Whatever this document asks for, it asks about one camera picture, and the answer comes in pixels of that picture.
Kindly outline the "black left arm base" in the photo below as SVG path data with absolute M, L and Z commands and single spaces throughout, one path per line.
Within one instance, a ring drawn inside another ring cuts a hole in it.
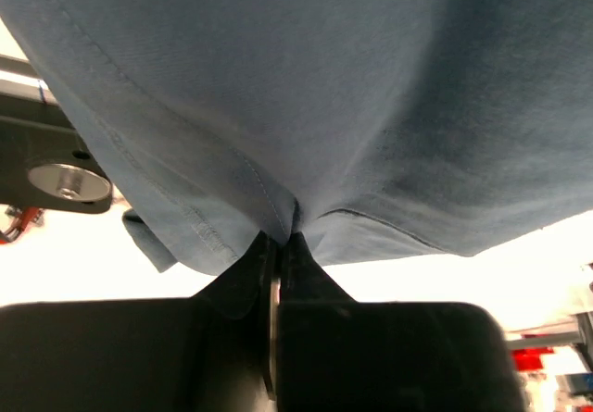
M 112 182 L 59 106 L 1 97 L 3 205 L 102 214 L 112 199 Z

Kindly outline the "teal blue t shirt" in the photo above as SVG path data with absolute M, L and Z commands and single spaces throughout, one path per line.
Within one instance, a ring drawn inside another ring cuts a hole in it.
M 592 0 L 1 0 L 158 269 L 473 256 L 592 207 Z

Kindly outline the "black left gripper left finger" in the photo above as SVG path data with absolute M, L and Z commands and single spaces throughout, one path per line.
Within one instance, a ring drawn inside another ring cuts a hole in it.
M 191 297 L 3 307 L 2 409 L 267 410 L 276 252 L 258 235 Z

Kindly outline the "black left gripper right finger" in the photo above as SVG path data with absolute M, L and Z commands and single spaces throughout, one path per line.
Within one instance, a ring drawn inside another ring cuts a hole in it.
M 280 259 L 281 411 L 509 412 L 525 408 L 497 322 L 457 302 L 362 303 L 300 234 Z

